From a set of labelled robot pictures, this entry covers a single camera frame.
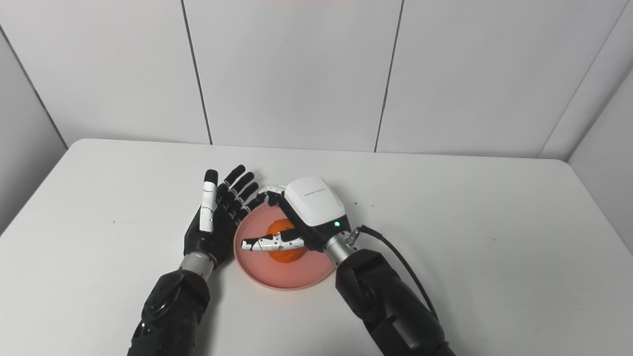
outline white robotic hand module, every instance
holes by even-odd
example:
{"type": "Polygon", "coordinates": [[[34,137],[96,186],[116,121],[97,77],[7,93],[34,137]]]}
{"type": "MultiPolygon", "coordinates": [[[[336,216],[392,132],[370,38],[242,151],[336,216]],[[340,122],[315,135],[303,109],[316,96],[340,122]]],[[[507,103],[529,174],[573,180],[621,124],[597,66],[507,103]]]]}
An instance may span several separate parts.
{"type": "Polygon", "coordinates": [[[321,177],[304,177],[287,186],[266,186],[260,194],[279,204],[295,229],[245,239],[242,249],[278,251],[307,247],[325,252],[338,265],[355,251],[345,206],[321,177]]]}

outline cable connector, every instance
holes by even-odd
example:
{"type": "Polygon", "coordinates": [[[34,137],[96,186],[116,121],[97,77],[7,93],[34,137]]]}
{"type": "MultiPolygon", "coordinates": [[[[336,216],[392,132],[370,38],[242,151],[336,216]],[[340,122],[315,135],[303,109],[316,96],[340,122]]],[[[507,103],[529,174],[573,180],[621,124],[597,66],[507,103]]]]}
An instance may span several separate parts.
{"type": "Polygon", "coordinates": [[[348,238],[345,239],[345,243],[349,246],[354,246],[358,236],[360,235],[360,230],[358,228],[354,229],[354,231],[349,234],[348,238]]]}

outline robot finger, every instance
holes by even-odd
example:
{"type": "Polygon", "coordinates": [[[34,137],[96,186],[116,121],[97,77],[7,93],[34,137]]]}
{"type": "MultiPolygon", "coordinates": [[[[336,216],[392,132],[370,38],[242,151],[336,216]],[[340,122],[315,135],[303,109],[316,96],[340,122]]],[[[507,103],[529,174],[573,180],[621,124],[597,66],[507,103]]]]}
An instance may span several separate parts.
{"type": "Polygon", "coordinates": [[[235,216],[235,223],[239,224],[244,218],[253,211],[256,207],[260,206],[266,200],[266,193],[260,193],[255,196],[248,204],[237,213],[235,216]]]}
{"type": "Polygon", "coordinates": [[[216,205],[220,204],[222,198],[224,198],[224,195],[227,194],[227,192],[229,191],[229,187],[231,186],[231,184],[233,184],[233,182],[235,182],[235,180],[244,172],[246,172],[246,167],[244,167],[244,165],[239,165],[233,168],[231,173],[229,173],[229,175],[224,178],[224,181],[218,186],[218,192],[215,198],[216,205]]]}
{"type": "Polygon", "coordinates": [[[273,192],[267,192],[268,206],[274,207],[279,202],[279,194],[273,192]]]}
{"type": "Polygon", "coordinates": [[[231,186],[228,193],[224,196],[224,199],[222,200],[222,206],[224,207],[224,209],[228,209],[231,206],[239,192],[242,191],[246,184],[251,182],[254,178],[255,175],[252,172],[248,172],[244,174],[235,184],[233,184],[233,186],[231,186]]]}
{"type": "Polygon", "coordinates": [[[200,205],[200,231],[213,232],[213,212],[217,194],[218,172],[209,169],[204,175],[202,203],[200,205]]]}
{"type": "Polygon", "coordinates": [[[242,208],[244,202],[260,187],[256,182],[251,183],[248,187],[244,188],[242,193],[231,203],[227,212],[229,216],[235,217],[237,212],[242,208]]]}
{"type": "Polygon", "coordinates": [[[242,249],[249,251],[293,250],[304,246],[303,238],[297,229],[279,231],[260,238],[242,240],[242,249]]]}

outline pink plate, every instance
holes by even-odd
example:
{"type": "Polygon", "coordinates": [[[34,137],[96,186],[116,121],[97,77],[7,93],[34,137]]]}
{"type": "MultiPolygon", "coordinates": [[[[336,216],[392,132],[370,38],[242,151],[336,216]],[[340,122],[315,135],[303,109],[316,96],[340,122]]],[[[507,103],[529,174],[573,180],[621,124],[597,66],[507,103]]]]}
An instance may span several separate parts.
{"type": "Polygon", "coordinates": [[[285,215],[279,207],[263,205],[242,221],[233,244],[239,267],[252,280],[272,289],[292,291],[323,281],[334,270],[324,253],[307,251],[298,260],[285,264],[275,261],[268,252],[242,250],[243,239],[264,236],[268,226],[280,219],[285,219],[285,215]]]}

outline black arm joint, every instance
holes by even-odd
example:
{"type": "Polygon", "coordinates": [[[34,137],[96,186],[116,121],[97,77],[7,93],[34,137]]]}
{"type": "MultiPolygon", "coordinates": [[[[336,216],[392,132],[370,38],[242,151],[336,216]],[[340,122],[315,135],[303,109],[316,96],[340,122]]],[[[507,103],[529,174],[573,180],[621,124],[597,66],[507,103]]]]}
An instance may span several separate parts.
{"type": "Polygon", "coordinates": [[[336,289],[385,356],[454,356],[442,326],[380,253],[359,250],[345,259],[336,289]]]}
{"type": "Polygon", "coordinates": [[[128,356],[193,355],[197,326],[209,300],[206,281],[196,273],[162,275],[143,305],[128,356]]]}

